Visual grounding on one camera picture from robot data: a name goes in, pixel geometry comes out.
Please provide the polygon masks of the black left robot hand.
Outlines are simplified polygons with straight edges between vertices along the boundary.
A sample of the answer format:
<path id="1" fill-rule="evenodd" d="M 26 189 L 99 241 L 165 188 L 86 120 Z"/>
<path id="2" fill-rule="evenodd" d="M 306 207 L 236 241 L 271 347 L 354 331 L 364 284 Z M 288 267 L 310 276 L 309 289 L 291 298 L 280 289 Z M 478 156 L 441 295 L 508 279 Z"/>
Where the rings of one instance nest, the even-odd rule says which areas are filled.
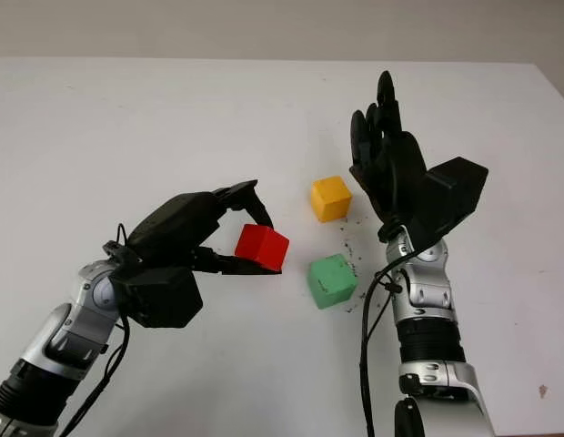
<path id="1" fill-rule="evenodd" d="M 254 260 L 224 256 L 202 243 L 218 228 L 231 209 L 244 210 L 258 225 L 273 227 L 255 187 L 255 179 L 213 191 L 179 194 L 141 221 L 130 233 L 126 247 L 148 268 L 185 267 L 224 275 L 277 275 Z"/>

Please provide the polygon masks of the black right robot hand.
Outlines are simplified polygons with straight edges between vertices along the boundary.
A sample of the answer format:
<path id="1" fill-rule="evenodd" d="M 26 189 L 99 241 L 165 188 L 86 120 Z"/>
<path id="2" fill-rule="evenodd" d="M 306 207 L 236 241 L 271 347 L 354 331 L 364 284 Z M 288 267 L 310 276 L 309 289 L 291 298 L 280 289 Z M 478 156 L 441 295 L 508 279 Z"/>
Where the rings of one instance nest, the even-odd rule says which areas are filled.
<path id="1" fill-rule="evenodd" d="M 427 171 L 417 140 L 402 128 L 391 74 L 378 78 L 377 101 L 353 113 L 351 175 L 384 226 L 410 220 L 414 196 Z"/>

